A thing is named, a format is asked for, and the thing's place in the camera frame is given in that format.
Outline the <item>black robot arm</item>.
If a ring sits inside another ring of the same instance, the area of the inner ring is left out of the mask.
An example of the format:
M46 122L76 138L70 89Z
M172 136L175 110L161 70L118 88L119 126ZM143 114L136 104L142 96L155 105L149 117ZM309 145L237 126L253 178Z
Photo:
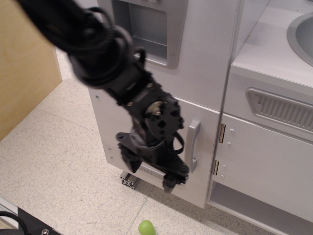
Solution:
M171 193L185 184L189 168L174 149L183 142L183 118L176 99L145 70L145 49L134 47L129 33L114 25L99 8L81 8L72 0L21 0L19 6L37 29L67 53L76 77L85 85L106 91L127 110L130 133L116 138L130 171L142 163L162 171L163 188Z

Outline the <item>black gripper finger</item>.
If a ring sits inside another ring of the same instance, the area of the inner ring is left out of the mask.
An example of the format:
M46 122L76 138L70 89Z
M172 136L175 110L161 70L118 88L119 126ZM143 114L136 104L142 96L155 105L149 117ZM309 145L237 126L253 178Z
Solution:
M185 184L188 180L187 176L167 173L163 178L163 188L165 193L171 193L176 185Z
M132 173L136 173L140 168L143 159L139 155L136 148L127 148L125 146L120 146L120 152L124 163L127 165L128 169Z

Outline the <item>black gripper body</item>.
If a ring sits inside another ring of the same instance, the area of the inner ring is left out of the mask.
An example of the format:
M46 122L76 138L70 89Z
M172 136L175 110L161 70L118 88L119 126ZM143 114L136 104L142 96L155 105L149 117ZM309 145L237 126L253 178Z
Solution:
M123 133L116 135L118 147L136 148L143 162L160 170L165 175L167 173L187 176L189 167L179 157L184 150L184 140L178 132L174 133L174 138L179 141L181 148L174 149L174 141L156 141L147 144L137 133Z

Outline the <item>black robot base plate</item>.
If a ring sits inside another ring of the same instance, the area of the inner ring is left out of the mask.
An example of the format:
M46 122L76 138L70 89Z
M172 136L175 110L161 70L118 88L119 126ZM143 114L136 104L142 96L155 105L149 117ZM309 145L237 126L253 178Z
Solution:
M59 233L57 230L40 221L21 208L18 208L18 216L25 223L28 232L31 235L61 235L61 233Z

